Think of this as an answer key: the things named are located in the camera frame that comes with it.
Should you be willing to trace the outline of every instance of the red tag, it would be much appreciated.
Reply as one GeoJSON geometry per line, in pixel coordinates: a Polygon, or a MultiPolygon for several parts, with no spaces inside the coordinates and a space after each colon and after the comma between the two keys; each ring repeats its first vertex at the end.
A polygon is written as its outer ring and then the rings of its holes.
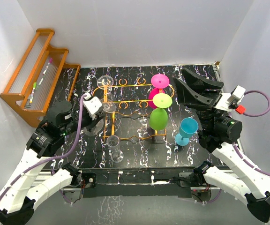
{"type": "Polygon", "coordinates": [[[239,114],[243,114],[245,112],[245,107],[243,107],[243,105],[239,105],[237,108],[236,108],[236,112],[238,112],[239,114]]]}

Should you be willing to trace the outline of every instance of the teal cup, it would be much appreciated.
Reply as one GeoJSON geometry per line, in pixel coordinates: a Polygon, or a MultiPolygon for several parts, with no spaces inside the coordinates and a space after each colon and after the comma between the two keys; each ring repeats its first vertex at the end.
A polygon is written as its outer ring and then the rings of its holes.
{"type": "Polygon", "coordinates": [[[180,123],[180,134],[182,137],[190,138],[192,137],[198,130],[199,125],[195,119],[185,118],[180,123]]]}

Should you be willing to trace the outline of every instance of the plastic cup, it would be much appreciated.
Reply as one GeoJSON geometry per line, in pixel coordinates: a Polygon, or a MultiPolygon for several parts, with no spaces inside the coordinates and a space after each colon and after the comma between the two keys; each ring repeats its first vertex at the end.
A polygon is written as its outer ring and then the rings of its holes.
{"type": "Polygon", "coordinates": [[[158,108],[165,109],[172,105],[173,100],[168,94],[159,93],[154,96],[153,103],[158,108]]]}
{"type": "Polygon", "coordinates": [[[113,78],[108,75],[101,76],[97,80],[97,86],[100,89],[104,89],[104,88],[109,89],[113,86],[113,83],[114,83],[113,78]]]}
{"type": "Polygon", "coordinates": [[[92,128],[90,131],[86,128],[83,129],[84,134],[86,134],[89,137],[96,136],[103,128],[104,126],[104,119],[101,119],[99,122],[97,122],[96,126],[92,128]]]}
{"type": "Polygon", "coordinates": [[[179,146],[185,146],[189,144],[189,138],[182,137],[181,134],[177,134],[175,136],[175,140],[179,146]]]}
{"type": "MultiPolygon", "coordinates": [[[[159,94],[160,93],[160,89],[159,88],[154,88],[153,90],[150,91],[150,94],[149,94],[149,100],[153,100],[154,96],[156,94],[159,94]]],[[[155,104],[153,103],[153,101],[149,101],[149,106],[153,109],[156,109],[157,106],[155,106],[155,104]]]]}
{"type": "Polygon", "coordinates": [[[100,99],[101,103],[103,104],[103,110],[107,113],[113,113],[116,111],[116,98],[110,92],[104,94],[104,98],[100,99]]]}
{"type": "Polygon", "coordinates": [[[116,135],[111,135],[107,138],[107,145],[111,151],[120,149],[120,138],[116,135]]]}
{"type": "Polygon", "coordinates": [[[180,123],[180,134],[182,137],[190,138],[192,137],[198,130],[199,125],[195,119],[185,118],[180,123]]]}
{"type": "Polygon", "coordinates": [[[120,150],[120,138],[116,135],[111,135],[107,138],[107,145],[111,150],[111,159],[115,163],[120,163],[124,158],[124,153],[120,150]]]}
{"type": "Polygon", "coordinates": [[[164,130],[168,122],[168,115],[165,109],[154,109],[150,115],[150,127],[153,130],[164,130]]]}
{"type": "Polygon", "coordinates": [[[155,88],[166,88],[169,85],[169,78],[164,74],[156,74],[152,76],[150,81],[155,88]]]}

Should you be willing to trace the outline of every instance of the glass base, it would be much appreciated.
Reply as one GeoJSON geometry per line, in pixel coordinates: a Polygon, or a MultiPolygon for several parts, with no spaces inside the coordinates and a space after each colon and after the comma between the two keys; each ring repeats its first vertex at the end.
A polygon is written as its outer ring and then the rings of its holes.
{"type": "Polygon", "coordinates": [[[88,131],[86,128],[84,128],[84,134],[86,134],[89,137],[93,137],[97,135],[104,126],[104,119],[101,119],[99,122],[97,122],[96,126],[91,129],[91,131],[88,131]]]}
{"type": "Polygon", "coordinates": [[[120,163],[124,158],[124,153],[121,150],[114,151],[111,153],[111,159],[115,163],[120,163]]]}
{"type": "Polygon", "coordinates": [[[97,86],[101,89],[104,88],[111,88],[113,86],[113,78],[105,75],[105,76],[101,76],[100,78],[98,78],[97,80],[97,86]]]}
{"type": "Polygon", "coordinates": [[[103,110],[107,113],[113,113],[116,111],[116,98],[113,94],[108,92],[107,94],[107,100],[105,101],[105,98],[100,99],[101,103],[103,104],[103,110]]]}
{"type": "Polygon", "coordinates": [[[189,138],[182,137],[180,134],[177,134],[174,139],[179,146],[185,146],[189,144],[189,138]]]}

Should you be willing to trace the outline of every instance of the metal frame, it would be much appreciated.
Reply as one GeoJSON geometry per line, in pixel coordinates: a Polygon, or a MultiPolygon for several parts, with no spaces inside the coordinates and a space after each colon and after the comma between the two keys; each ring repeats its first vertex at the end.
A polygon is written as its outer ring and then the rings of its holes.
{"type": "MultiPolygon", "coordinates": [[[[122,82],[122,79],[120,79],[120,80],[119,80],[119,85],[117,85],[117,86],[107,86],[107,85],[105,85],[104,88],[103,88],[103,90],[104,90],[104,101],[107,102],[107,90],[108,90],[109,88],[124,88],[124,87],[143,87],[143,86],[152,86],[152,84],[145,84],[145,83],[146,83],[146,79],[145,79],[145,78],[143,78],[143,82],[142,82],[142,83],[140,83],[139,80],[140,80],[140,77],[137,78],[137,80],[136,80],[137,84],[135,84],[135,85],[127,85],[127,84],[128,84],[128,81],[127,81],[126,79],[124,79],[124,81],[125,81],[124,84],[121,83],[121,82],[122,82]]],[[[172,89],[172,95],[171,95],[171,97],[173,97],[175,91],[174,91],[173,86],[172,86],[171,84],[169,84],[169,87],[172,89]]],[[[95,89],[94,89],[94,91],[93,91],[93,93],[92,93],[93,96],[94,96],[94,93],[96,92],[96,90],[98,90],[98,89],[101,89],[101,88],[98,87],[98,88],[95,88],[95,89]]],[[[142,106],[142,103],[146,103],[145,106],[144,106],[144,108],[147,108],[147,107],[149,106],[149,103],[148,103],[149,101],[152,101],[152,100],[148,100],[148,99],[143,99],[143,100],[129,100],[129,101],[119,101],[119,100],[118,100],[118,101],[113,102],[113,103],[117,103],[117,104],[118,104],[118,107],[119,107],[120,109],[122,109],[122,104],[125,104],[124,109],[127,109],[127,108],[129,107],[129,103],[132,103],[132,102],[139,102],[139,106],[140,106],[141,108],[143,107],[143,106],[142,106]]],[[[107,128],[108,128],[108,124],[107,124],[107,116],[108,116],[109,114],[111,115],[111,135],[115,135],[115,114],[119,114],[119,115],[121,115],[121,116],[128,116],[128,117],[130,117],[130,116],[132,116],[132,115],[135,114],[135,113],[136,113],[137,115],[139,115],[139,116],[144,116],[144,117],[148,117],[148,116],[150,115],[150,113],[149,113],[149,114],[139,114],[139,113],[137,113],[137,112],[133,112],[132,114],[128,114],[128,115],[127,115],[127,114],[122,114],[122,113],[120,113],[120,112],[107,113],[106,118],[105,118],[105,128],[104,128],[104,135],[103,135],[104,141],[105,141],[106,138],[109,137],[109,135],[106,135],[107,128]]],[[[121,140],[129,140],[129,139],[132,139],[133,137],[138,138],[138,139],[140,139],[140,140],[145,140],[145,139],[152,138],[152,137],[154,137],[154,136],[164,136],[164,137],[166,138],[166,129],[164,129],[164,134],[159,134],[158,132],[159,132],[159,131],[155,130],[155,134],[150,135],[150,136],[148,136],[148,137],[138,137],[138,136],[136,136],[136,135],[133,135],[133,136],[131,136],[131,137],[119,137],[119,138],[120,138],[121,140]]]]}
{"type": "MultiPolygon", "coordinates": [[[[235,178],[238,176],[227,166],[217,166],[222,172],[229,174],[235,178]]],[[[206,186],[178,186],[176,183],[168,183],[174,176],[180,173],[190,174],[194,167],[159,167],[159,168],[96,168],[81,169],[82,175],[95,175],[97,182],[94,188],[87,188],[84,192],[85,198],[98,196],[178,196],[183,198],[191,197],[191,190],[203,191],[206,186]]],[[[51,177],[49,170],[43,170],[39,173],[32,187],[44,182],[51,177]]],[[[210,187],[211,190],[220,189],[215,186],[210,187]]],[[[79,187],[65,187],[62,189],[64,193],[72,191],[80,191],[79,187]]]]}

